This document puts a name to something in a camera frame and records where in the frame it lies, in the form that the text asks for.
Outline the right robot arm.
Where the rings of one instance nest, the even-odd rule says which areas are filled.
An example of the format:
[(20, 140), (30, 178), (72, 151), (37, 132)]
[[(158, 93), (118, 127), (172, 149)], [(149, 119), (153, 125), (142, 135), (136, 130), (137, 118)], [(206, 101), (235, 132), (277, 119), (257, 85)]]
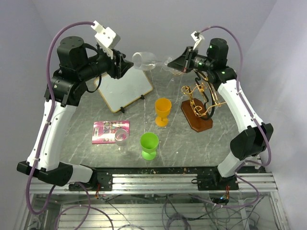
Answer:
[(171, 60), (167, 66), (182, 73), (194, 71), (195, 81), (203, 80), (211, 93), (211, 106), (198, 106), (192, 99), (193, 90), (186, 86), (186, 94), (189, 95), (190, 108), (193, 118), (210, 120), (215, 108), (221, 106), (217, 94), (220, 94), (234, 117), (239, 134), (230, 142), (230, 153), (217, 166), (217, 175), (211, 178), (212, 186), (218, 190), (228, 185), (228, 178), (245, 164), (252, 163), (252, 158), (264, 152), (268, 152), (269, 165), (272, 160), (272, 150), (269, 141), (273, 134), (273, 126), (264, 123), (257, 115), (247, 100), (240, 82), (238, 73), (227, 65), (228, 44), (224, 39), (213, 38), (207, 49), (207, 54), (198, 53), (199, 46), (204, 40), (202, 35), (194, 36), (194, 45), (187, 46), (184, 52)]

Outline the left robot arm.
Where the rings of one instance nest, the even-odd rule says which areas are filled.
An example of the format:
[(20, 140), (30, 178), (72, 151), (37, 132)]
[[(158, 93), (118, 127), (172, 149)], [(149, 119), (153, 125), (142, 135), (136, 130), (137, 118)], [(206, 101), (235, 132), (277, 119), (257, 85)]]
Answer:
[(88, 91), (87, 81), (107, 73), (120, 79), (133, 66), (125, 54), (115, 49), (120, 37), (98, 38), (91, 46), (81, 37), (69, 36), (57, 48), (59, 69), (45, 92), (44, 117), (33, 152), (17, 164), (17, 171), (36, 177), (47, 184), (64, 186), (80, 182), (86, 190), (97, 187), (97, 170), (84, 165), (60, 161), (60, 151), (68, 124), (82, 95)]

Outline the clear tall wine glass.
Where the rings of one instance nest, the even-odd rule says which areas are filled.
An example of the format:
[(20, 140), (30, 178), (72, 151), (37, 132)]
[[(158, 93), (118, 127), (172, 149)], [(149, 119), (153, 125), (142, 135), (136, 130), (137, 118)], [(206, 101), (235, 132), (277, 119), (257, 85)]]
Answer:
[(170, 82), (173, 82), (176, 79), (176, 77), (181, 76), (183, 74), (183, 72), (178, 71), (178, 70), (171, 70), (170, 72), (171, 72)]

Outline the clear front wine glass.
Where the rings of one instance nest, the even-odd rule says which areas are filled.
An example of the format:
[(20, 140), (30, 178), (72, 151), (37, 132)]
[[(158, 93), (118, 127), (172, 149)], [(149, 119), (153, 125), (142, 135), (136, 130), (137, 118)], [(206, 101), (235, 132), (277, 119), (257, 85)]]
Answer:
[(115, 132), (115, 144), (122, 155), (129, 155), (130, 150), (130, 134), (124, 129), (118, 129)]

